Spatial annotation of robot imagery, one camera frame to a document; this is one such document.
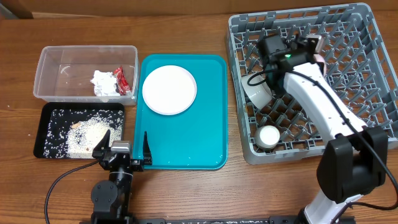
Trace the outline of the black tray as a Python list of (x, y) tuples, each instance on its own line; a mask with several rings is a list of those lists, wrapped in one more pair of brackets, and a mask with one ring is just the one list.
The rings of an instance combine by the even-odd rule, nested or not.
[(125, 107), (120, 103), (66, 103), (44, 105), (34, 144), (34, 156), (46, 159), (77, 159), (67, 153), (67, 134), (72, 126), (90, 119), (104, 121), (123, 138)]

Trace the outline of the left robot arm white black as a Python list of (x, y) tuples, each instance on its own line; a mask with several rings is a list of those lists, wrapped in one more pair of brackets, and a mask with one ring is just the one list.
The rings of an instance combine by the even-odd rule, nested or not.
[(134, 172), (144, 171), (145, 165), (152, 165), (152, 154), (144, 136), (143, 158), (132, 156), (130, 141), (113, 141), (107, 131), (102, 140), (94, 147), (92, 156), (99, 165), (109, 171), (109, 179), (98, 182), (91, 191), (93, 202), (92, 223), (138, 223), (129, 212), (131, 187)]

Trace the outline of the clear plastic bin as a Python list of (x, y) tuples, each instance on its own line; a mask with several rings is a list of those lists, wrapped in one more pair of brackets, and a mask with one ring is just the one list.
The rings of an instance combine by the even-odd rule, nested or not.
[[(123, 69), (131, 93), (97, 96), (95, 71)], [(138, 52), (133, 45), (61, 45), (41, 51), (33, 94), (47, 102), (121, 103), (135, 105), (139, 83)]]

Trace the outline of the red snack wrapper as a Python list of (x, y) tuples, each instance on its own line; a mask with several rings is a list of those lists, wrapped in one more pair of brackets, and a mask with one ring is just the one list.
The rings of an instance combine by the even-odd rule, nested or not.
[(128, 95), (132, 93), (131, 87), (129, 86), (126, 77), (124, 75), (123, 67), (120, 66), (113, 72), (114, 77), (116, 78), (116, 84), (118, 87), (118, 93), (122, 96)]

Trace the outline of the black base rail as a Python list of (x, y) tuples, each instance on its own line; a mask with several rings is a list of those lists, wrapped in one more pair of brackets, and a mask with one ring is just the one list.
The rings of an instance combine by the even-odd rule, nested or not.
[(163, 218), (134, 219), (138, 224), (294, 224), (300, 223), (295, 215), (271, 216), (257, 219), (202, 219), (202, 220), (165, 220)]

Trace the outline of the spilled rice pile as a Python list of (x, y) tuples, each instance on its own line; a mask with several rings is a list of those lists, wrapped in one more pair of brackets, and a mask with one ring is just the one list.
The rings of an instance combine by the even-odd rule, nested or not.
[(91, 159), (107, 131), (110, 142), (122, 139), (123, 110), (54, 109), (44, 131), (42, 157)]

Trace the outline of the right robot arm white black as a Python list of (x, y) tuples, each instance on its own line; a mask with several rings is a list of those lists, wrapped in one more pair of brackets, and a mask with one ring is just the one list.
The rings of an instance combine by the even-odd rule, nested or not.
[(297, 35), (288, 41), (278, 34), (258, 40), (265, 83), (278, 95), (290, 94), (298, 101), (325, 143), (317, 168), (320, 191), (302, 208), (296, 223), (354, 223), (342, 218), (354, 206), (376, 210), (389, 207), (362, 203), (359, 199), (390, 179), (397, 180), (387, 168), (388, 135), (380, 126), (369, 127), (342, 102), (324, 79), (325, 63), (318, 54), (320, 35)]

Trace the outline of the white napkin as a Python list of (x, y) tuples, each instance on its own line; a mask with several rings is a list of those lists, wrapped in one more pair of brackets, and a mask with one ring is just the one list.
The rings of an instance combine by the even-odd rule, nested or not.
[(120, 96), (117, 91), (117, 79), (112, 72), (95, 70), (90, 82), (94, 84), (96, 96)]

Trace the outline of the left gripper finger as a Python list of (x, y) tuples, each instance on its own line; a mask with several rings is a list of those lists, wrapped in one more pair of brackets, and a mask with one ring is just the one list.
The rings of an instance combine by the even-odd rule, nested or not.
[(150, 151), (146, 131), (144, 132), (144, 140), (143, 140), (143, 156), (144, 156), (144, 164), (146, 166), (151, 166), (152, 165), (152, 153)]
[(101, 159), (104, 157), (105, 152), (110, 149), (110, 135), (111, 131), (107, 130), (100, 142), (93, 148), (92, 157), (95, 159)]

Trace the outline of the pink plate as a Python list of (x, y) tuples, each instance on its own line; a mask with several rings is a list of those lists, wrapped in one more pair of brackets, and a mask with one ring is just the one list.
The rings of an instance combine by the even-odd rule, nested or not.
[(154, 112), (172, 116), (187, 110), (195, 101), (197, 83), (183, 67), (164, 65), (156, 68), (144, 80), (142, 97)]

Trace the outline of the white cup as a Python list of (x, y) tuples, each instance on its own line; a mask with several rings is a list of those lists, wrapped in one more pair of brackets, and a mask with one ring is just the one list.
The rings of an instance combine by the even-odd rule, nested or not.
[(255, 132), (254, 142), (262, 149), (274, 148), (280, 140), (280, 132), (275, 126), (262, 126)]

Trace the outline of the grey bowl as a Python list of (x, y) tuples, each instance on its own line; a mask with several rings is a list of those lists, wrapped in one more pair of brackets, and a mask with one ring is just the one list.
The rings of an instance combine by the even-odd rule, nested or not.
[(272, 99), (272, 92), (271, 89), (268, 87), (265, 79), (262, 78), (260, 75), (254, 77), (250, 83), (258, 83), (263, 81), (263, 83), (256, 85), (256, 86), (249, 86), (248, 80), (253, 76), (246, 75), (245, 77), (241, 78), (241, 84), (243, 86), (243, 90), (248, 98), (251, 100), (253, 105), (258, 109), (263, 109), (265, 106), (269, 104)]

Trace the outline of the grey dishwasher rack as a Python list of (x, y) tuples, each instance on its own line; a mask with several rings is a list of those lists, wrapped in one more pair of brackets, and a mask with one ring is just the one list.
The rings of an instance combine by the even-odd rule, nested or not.
[[(274, 96), (256, 108), (241, 78), (262, 68), (257, 41), (270, 34), (286, 40), (321, 35), (326, 82), (368, 126), (381, 126), (389, 149), (397, 147), (397, 75), (371, 8), (364, 3), (268, 11), (231, 16), (226, 45), (238, 107), (243, 156), (247, 163), (267, 164), (319, 156), (324, 143), (299, 103), (290, 95)], [(275, 126), (280, 140), (272, 149), (254, 142), (262, 126)]]

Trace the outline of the teal serving tray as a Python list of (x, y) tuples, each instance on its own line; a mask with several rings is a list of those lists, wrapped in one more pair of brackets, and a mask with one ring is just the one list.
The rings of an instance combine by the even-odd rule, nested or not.
[(140, 84), (164, 65), (188, 70), (197, 83), (197, 96), (183, 113), (165, 116), (152, 111), (137, 94), (135, 159), (143, 158), (147, 141), (150, 169), (217, 170), (228, 158), (228, 69), (219, 55), (152, 54), (141, 65)]

